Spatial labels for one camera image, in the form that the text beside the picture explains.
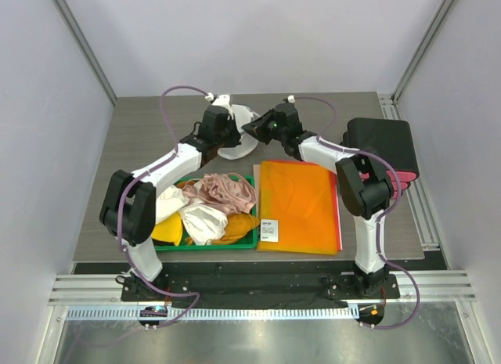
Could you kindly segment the white mesh laundry bag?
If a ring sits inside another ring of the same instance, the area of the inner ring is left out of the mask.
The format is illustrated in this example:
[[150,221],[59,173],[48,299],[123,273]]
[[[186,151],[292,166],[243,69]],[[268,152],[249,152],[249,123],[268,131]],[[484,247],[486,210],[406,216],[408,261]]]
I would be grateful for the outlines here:
[[233,148],[221,148],[218,155],[226,160],[238,160],[254,151],[258,145],[258,140],[248,135],[243,126],[259,118],[249,106],[232,104],[233,115],[236,119],[236,126],[240,134],[240,144]]

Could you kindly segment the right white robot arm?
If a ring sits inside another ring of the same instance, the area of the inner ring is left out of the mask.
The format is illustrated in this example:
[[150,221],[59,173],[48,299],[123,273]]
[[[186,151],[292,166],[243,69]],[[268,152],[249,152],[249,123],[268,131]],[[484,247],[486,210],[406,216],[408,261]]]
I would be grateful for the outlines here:
[[259,142],[275,140],[290,157],[336,175],[342,202],[355,223],[353,286],[362,297],[380,293],[388,276],[382,245],[384,213],[394,193],[385,165],[367,152],[327,142],[304,130],[293,103],[280,103],[243,128]]

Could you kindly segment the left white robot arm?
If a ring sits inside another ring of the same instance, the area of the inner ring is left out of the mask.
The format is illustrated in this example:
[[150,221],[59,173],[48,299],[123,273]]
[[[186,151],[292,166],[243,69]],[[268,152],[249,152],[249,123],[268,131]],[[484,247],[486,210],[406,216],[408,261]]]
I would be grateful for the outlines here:
[[243,127],[259,117],[244,105],[210,105],[202,120],[165,156],[139,170],[112,174],[99,221],[115,236],[131,266],[132,274],[126,280],[135,283],[149,300],[169,295],[164,266],[151,238],[157,198],[179,179],[215,159],[220,149],[240,146]]

